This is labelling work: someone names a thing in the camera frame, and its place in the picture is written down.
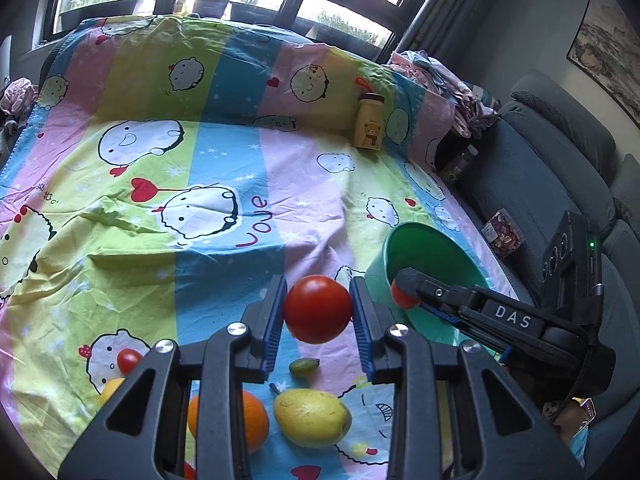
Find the person's hand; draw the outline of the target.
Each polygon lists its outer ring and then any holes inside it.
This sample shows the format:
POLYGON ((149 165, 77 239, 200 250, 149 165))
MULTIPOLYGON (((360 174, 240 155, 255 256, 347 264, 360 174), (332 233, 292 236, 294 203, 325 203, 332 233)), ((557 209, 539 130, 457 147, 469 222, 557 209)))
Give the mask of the person's hand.
POLYGON ((541 413, 566 445, 569 445, 576 434, 585 429, 597 416, 591 398, 571 398, 565 404, 547 402, 541 413))

